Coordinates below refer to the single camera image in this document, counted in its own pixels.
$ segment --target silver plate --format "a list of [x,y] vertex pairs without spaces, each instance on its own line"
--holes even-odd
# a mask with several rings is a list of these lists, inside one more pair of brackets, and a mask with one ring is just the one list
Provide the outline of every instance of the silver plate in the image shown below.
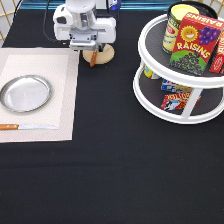
[[51,96],[51,85],[37,75],[15,78],[3,86],[0,101],[15,112],[28,112],[45,104]]

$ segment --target can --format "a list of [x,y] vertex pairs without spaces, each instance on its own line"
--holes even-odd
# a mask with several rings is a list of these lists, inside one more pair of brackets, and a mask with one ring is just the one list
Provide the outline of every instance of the can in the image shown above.
[[162,46],[162,49],[167,54],[172,54],[177,34],[179,32],[180,23],[188,12],[199,14],[199,11],[190,5],[179,4],[171,8]]
[[159,79],[160,76],[158,76],[157,74],[155,74],[151,69],[149,69],[147,66],[145,66],[145,70],[144,70],[144,74],[146,77],[148,77],[149,79]]

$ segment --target knife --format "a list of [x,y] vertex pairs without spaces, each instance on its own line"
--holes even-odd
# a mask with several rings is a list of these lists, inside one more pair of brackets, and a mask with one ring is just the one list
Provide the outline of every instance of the knife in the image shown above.
[[36,124],[0,124],[0,130],[57,129],[53,125]]
[[90,67],[91,68],[93,68],[96,64],[97,53],[98,53],[98,50],[93,51],[93,55],[92,55],[92,58],[91,58],[91,61],[90,61]]

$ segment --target packaged food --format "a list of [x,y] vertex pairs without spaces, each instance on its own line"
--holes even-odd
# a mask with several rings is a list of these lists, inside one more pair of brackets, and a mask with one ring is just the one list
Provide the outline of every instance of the packaged food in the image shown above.
[[159,79],[160,76],[158,76],[157,74],[155,74],[151,69],[149,69],[147,66],[145,66],[145,70],[144,70],[144,74],[146,77],[148,77],[149,79]]
[[191,92],[192,88],[182,86],[174,82],[168,81],[166,79],[163,79],[161,90],[169,91],[172,93],[185,93],[185,92]]
[[223,28],[222,21],[187,13],[180,25],[170,65],[201,75]]
[[198,10],[190,5],[179,4],[171,8],[162,46],[167,54],[172,54],[181,20],[188,12],[199,14]]
[[223,74],[223,65],[224,65],[224,32],[221,33],[218,46],[215,49],[215,54],[212,59],[210,72]]
[[186,106],[190,95],[191,93],[177,93],[177,94],[165,95],[161,108],[162,110],[165,111],[183,109]]

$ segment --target red box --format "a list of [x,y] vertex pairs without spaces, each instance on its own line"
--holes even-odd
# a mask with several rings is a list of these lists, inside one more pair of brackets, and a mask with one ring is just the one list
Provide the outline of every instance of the red box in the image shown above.
[[224,32],[221,33],[217,50],[213,57],[212,66],[210,72],[222,73],[223,74],[223,64],[224,64]]
[[[178,94],[165,95],[161,108],[162,110],[165,111],[183,109],[186,106],[190,95],[191,93],[178,93]],[[201,96],[199,96],[195,106],[197,105],[200,98]]]
[[222,21],[187,13],[180,24],[171,66],[201,75],[223,28]]

